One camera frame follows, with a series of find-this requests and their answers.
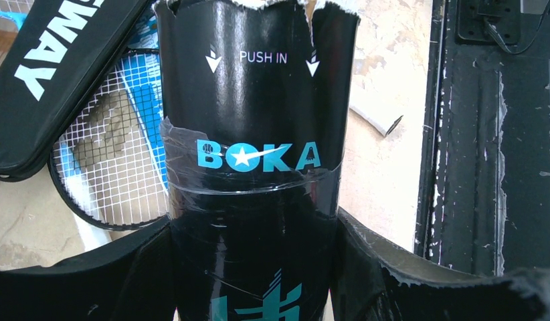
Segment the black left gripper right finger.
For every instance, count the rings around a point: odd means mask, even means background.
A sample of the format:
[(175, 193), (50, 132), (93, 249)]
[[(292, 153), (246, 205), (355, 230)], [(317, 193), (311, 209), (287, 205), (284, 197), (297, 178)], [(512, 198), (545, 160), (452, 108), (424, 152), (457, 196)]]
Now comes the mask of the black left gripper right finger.
[(550, 270), (482, 277), (437, 265), (344, 209), (331, 299), (335, 320), (550, 320)]

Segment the black shuttlecock tube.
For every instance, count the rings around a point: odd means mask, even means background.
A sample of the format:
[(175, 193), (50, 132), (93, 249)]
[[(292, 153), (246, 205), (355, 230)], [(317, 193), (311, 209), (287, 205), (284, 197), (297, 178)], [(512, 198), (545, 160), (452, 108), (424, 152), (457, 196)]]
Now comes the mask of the black shuttlecock tube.
[(321, 320), (354, 1), (157, 1), (182, 320)]

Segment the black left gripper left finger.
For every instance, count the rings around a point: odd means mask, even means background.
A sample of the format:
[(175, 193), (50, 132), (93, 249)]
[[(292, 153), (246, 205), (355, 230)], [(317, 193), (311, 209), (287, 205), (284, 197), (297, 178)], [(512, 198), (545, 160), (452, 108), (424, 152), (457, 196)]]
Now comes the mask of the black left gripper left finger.
[(51, 267), (0, 272), (0, 320), (172, 320), (166, 218)]

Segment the black Crossway racket bag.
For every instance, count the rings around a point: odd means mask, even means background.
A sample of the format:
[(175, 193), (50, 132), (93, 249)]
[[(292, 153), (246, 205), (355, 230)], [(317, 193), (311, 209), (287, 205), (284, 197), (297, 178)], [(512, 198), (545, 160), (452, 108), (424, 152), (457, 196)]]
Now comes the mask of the black Crossway racket bag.
[(0, 181), (45, 165), (148, 1), (33, 1), (19, 31), (0, 29)]

